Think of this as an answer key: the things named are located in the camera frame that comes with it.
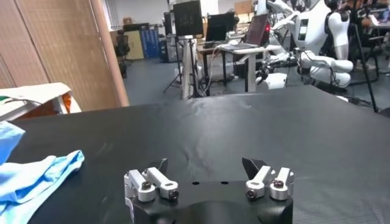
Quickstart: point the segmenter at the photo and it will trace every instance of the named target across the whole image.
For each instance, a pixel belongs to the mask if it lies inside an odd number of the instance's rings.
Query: black tablecloth
[[[313,87],[15,122],[9,161],[83,150],[31,223],[129,223],[123,175],[168,158],[168,176],[246,180],[243,156],[295,171],[294,223],[390,220],[390,120]]]

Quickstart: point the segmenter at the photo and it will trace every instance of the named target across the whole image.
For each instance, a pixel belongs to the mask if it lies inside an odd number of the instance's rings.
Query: blue panel
[[[157,30],[142,30],[141,42],[145,58],[158,58],[160,56]]]

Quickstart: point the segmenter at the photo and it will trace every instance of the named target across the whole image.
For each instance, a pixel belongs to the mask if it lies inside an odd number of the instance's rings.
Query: wall
[[[135,23],[160,24],[164,12],[168,11],[166,0],[111,0],[115,2],[119,23],[124,17],[132,17]],[[242,0],[218,0],[219,13],[234,9],[234,2]]]

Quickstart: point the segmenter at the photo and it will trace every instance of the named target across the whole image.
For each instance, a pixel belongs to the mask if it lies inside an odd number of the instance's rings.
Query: screw
[[[177,190],[173,190],[169,193],[170,201],[176,201],[178,197],[179,197],[179,192]]]
[[[272,183],[276,188],[283,188],[283,186],[285,185],[284,182],[281,180],[274,180]]]
[[[141,189],[142,190],[149,190],[152,187],[152,183],[149,181],[145,181],[142,183]]]
[[[249,190],[246,192],[246,197],[249,199],[249,200],[254,200],[257,198],[257,194],[254,190]]]

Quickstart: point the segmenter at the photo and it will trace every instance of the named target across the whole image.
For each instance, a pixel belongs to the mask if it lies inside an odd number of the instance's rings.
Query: light blue towel
[[[6,133],[20,134],[19,131],[9,131]],[[20,139],[13,135],[8,136],[10,138],[0,136],[1,156],[9,155]],[[27,223],[66,177],[79,170],[83,161],[84,155],[78,150],[64,157],[48,156],[35,163],[0,165],[0,224]]]
[[[0,165],[7,161],[24,132],[23,129],[6,121],[0,122]]]

